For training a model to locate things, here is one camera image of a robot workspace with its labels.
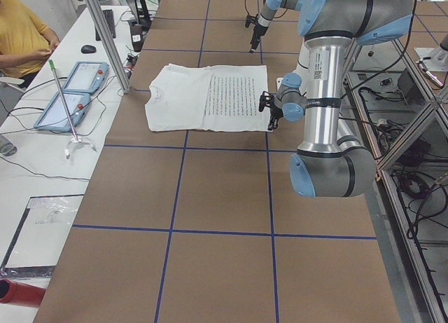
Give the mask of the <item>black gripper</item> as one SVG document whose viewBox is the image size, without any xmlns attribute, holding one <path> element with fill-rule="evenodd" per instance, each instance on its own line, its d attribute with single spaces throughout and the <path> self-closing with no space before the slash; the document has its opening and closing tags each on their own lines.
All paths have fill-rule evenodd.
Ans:
<svg viewBox="0 0 448 323">
<path fill-rule="evenodd" d="M 265 35 L 266 31 L 266 26 L 260 25 L 259 23 L 255 24 L 255 27 L 253 28 L 253 36 L 251 39 L 251 48 L 249 50 L 250 53 L 254 53 L 255 51 L 257 51 L 260 40 Z"/>
<path fill-rule="evenodd" d="M 277 125 L 279 123 L 279 120 L 282 118 L 282 110 L 278 109 L 276 107 L 270 108 L 270 119 L 268 124 L 268 130 L 275 130 L 277 129 Z"/>
</svg>

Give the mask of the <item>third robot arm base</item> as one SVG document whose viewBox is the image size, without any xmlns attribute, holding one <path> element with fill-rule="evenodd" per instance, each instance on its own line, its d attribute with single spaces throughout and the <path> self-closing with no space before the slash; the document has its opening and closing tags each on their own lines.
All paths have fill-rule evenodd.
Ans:
<svg viewBox="0 0 448 323">
<path fill-rule="evenodd" d="M 447 71 L 447 36 L 436 48 L 415 48 L 418 63 L 428 71 Z"/>
</svg>

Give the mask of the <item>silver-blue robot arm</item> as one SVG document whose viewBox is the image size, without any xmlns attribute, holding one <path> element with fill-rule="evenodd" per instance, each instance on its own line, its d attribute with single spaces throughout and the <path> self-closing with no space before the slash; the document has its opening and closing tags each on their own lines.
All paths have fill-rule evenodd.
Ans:
<svg viewBox="0 0 448 323">
<path fill-rule="evenodd" d="M 271 21 L 275 18 L 277 11 L 281 8 L 286 10 L 299 11 L 303 0 L 264 0 L 263 7 L 259 14 L 246 16 L 245 27 L 254 25 L 251 47 L 249 52 L 253 53 L 259 46 L 261 38 L 266 34 Z"/>
<path fill-rule="evenodd" d="M 288 121 L 304 120 L 304 138 L 290 158 L 295 192 L 307 197 L 351 197 L 375 177 L 372 154 L 340 119 L 344 55 L 392 41 L 411 25 L 415 0 L 295 0 L 298 33 L 309 52 L 307 93 L 283 83 L 275 107 Z"/>
</svg>

